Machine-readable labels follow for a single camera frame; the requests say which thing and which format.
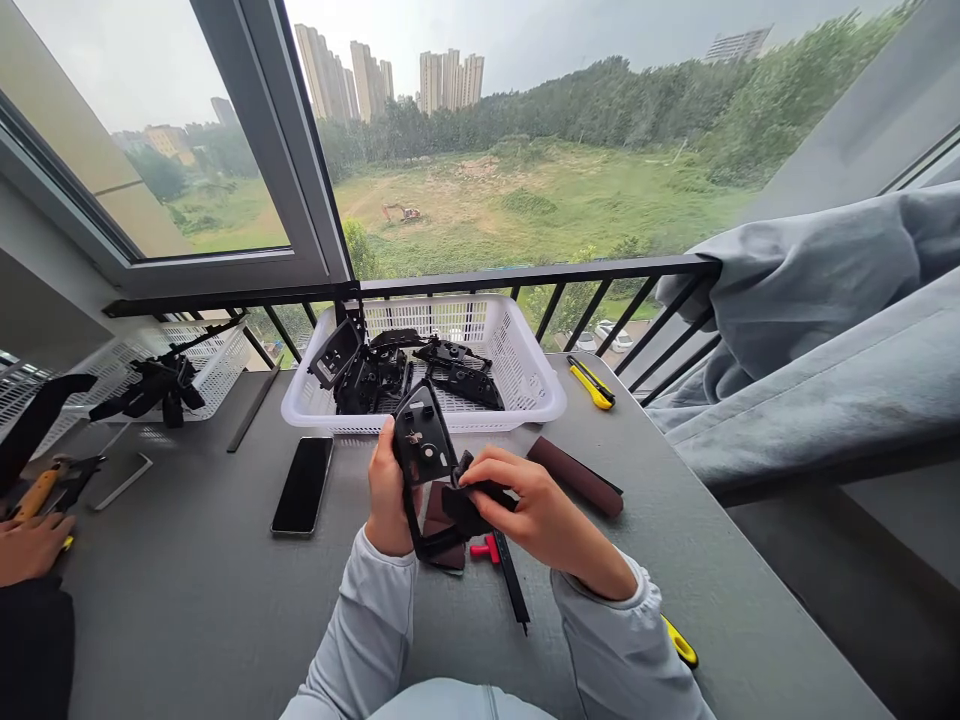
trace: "yellow excavator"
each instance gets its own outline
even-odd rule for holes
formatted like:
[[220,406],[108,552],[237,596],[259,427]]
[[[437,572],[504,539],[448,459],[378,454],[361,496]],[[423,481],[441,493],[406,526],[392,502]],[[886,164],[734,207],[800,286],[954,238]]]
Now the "yellow excavator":
[[390,217],[389,208],[396,208],[403,213],[403,217],[400,218],[400,222],[420,219],[420,211],[416,208],[405,208],[400,203],[393,203],[392,205],[382,205],[380,208],[383,210],[383,216],[387,218],[387,222],[393,222],[393,218]]

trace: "sky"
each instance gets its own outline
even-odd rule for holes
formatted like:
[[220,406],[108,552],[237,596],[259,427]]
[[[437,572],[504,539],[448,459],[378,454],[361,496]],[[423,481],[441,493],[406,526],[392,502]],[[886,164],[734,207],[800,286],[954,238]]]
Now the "sky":
[[[189,0],[14,0],[111,132],[216,121],[227,97]],[[419,89],[424,51],[485,57],[483,95],[526,90],[610,55],[634,70],[702,57],[718,34],[773,25],[766,45],[860,8],[899,0],[287,0],[352,67],[350,41],[393,63],[394,90]]]

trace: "metal railing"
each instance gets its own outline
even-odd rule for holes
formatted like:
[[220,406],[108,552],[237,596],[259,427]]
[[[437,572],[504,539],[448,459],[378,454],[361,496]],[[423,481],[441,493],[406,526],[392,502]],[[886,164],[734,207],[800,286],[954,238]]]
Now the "metal railing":
[[[356,299],[427,297],[439,293],[476,293],[480,290],[510,290],[510,297],[517,300],[523,288],[544,285],[553,285],[554,289],[547,302],[547,306],[539,319],[536,329],[536,338],[540,342],[550,327],[550,320],[560,305],[564,290],[568,285],[580,282],[597,282],[597,289],[584,308],[580,319],[570,332],[564,352],[576,347],[577,339],[586,330],[590,319],[596,313],[615,280],[643,278],[644,282],[636,292],[620,318],[610,329],[610,332],[601,342],[596,354],[602,356],[626,327],[627,323],[636,314],[637,310],[647,300],[660,278],[670,275],[687,276],[686,285],[677,296],[663,308],[652,321],[646,331],[633,343],[627,354],[614,368],[619,376],[630,367],[643,352],[650,346],[673,318],[680,307],[696,292],[704,282],[716,277],[720,263],[709,258],[696,255],[680,255],[662,258],[635,258],[630,260],[604,260],[577,265],[549,265],[545,267],[522,267],[499,270],[484,270],[473,273],[458,273],[451,275],[431,275],[427,277],[403,278],[399,280],[370,280],[362,282],[342,283],[339,285],[316,285],[305,287],[279,288],[274,290],[245,291],[236,293],[211,293],[205,295],[174,296],[165,298],[151,298],[147,300],[118,300],[106,308],[104,313],[109,317],[131,317],[136,315],[153,315],[159,320],[165,320],[167,315],[187,314],[194,319],[203,319],[204,310],[226,310],[231,317],[235,317],[244,310],[262,308],[270,322],[275,326],[277,333],[284,344],[289,348],[291,355],[297,362],[303,358],[293,342],[288,329],[277,315],[275,306],[299,304],[303,307],[307,319],[316,327],[317,317],[310,303],[333,301],[346,302]],[[708,309],[697,317],[685,330],[667,347],[647,362],[636,379],[629,385],[631,393],[637,393],[641,385],[649,380],[654,373],[660,370],[670,358],[683,350],[687,357],[678,367],[669,373],[653,390],[640,398],[640,404],[648,405],[657,396],[662,394],[679,378],[689,372],[698,362],[705,358],[719,342],[713,336],[700,347],[692,348],[691,341],[697,333],[712,319],[713,312]],[[274,360],[270,357],[263,345],[258,341],[250,328],[245,328],[244,334],[253,345],[259,356],[269,368],[273,368]]]

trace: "person's hand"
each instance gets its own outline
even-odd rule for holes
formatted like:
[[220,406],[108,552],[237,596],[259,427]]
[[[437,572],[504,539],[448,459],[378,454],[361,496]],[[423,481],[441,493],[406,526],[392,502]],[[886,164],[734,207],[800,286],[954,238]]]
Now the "person's hand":
[[637,580],[623,556],[557,487],[542,465],[488,445],[460,478],[493,480],[520,496],[510,512],[482,492],[470,499],[484,519],[544,565],[575,576],[597,595],[627,600]]
[[53,513],[23,523],[0,523],[0,587],[46,575],[75,522]]
[[[402,557],[413,552],[410,525],[403,511],[403,473],[393,456],[393,418],[388,417],[380,430],[377,447],[370,458],[370,519],[367,540],[384,555]],[[419,509],[420,488],[414,490],[414,506]]]

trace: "desk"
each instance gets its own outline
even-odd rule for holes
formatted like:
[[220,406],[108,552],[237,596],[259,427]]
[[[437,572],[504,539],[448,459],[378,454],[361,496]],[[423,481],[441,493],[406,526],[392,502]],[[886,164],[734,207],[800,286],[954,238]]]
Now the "desk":
[[[551,356],[568,408],[543,432],[624,489],[623,515],[594,519],[661,587],[664,612],[700,653],[696,676],[716,715],[889,717],[613,374],[581,358],[616,389],[617,406],[597,410],[564,357]],[[296,691],[367,516],[373,438],[338,438],[314,538],[273,539],[287,468],[309,434],[280,417],[291,376],[281,373],[235,455],[225,449],[263,374],[241,376],[209,421],[134,426],[115,446],[156,464],[102,514],[79,511],[64,564],[77,616],[72,720],[274,718]],[[525,451],[537,431],[453,440],[458,451]],[[530,637],[489,562],[468,559],[463,578],[424,567],[403,683],[452,676],[580,717],[548,573],[518,548],[514,558]]]

